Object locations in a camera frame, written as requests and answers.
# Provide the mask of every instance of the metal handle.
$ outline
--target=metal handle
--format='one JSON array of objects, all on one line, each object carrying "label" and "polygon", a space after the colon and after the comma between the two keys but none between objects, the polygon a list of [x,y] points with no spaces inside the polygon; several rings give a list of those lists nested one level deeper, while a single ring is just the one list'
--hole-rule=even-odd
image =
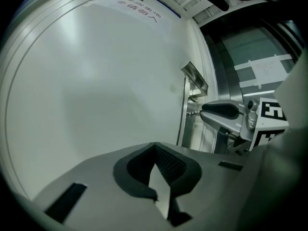
[{"label": "metal handle", "polygon": [[200,92],[193,91],[189,98],[204,97],[207,95],[208,84],[191,62],[188,62],[183,68],[181,68],[181,71],[188,76],[190,82],[200,90]]}]

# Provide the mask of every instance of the black slot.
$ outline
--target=black slot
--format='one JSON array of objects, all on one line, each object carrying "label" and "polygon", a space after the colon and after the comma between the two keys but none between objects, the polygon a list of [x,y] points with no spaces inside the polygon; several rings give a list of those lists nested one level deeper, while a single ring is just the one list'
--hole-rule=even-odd
[{"label": "black slot", "polygon": [[237,171],[241,171],[242,168],[243,168],[243,165],[234,164],[234,163],[230,163],[230,162],[226,162],[226,161],[221,161],[218,165],[222,166],[222,167],[234,169],[234,170],[237,170]]},{"label": "black slot", "polygon": [[52,219],[63,223],[74,205],[86,190],[86,186],[74,183],[72,184],[46,211],[45,214]]}]

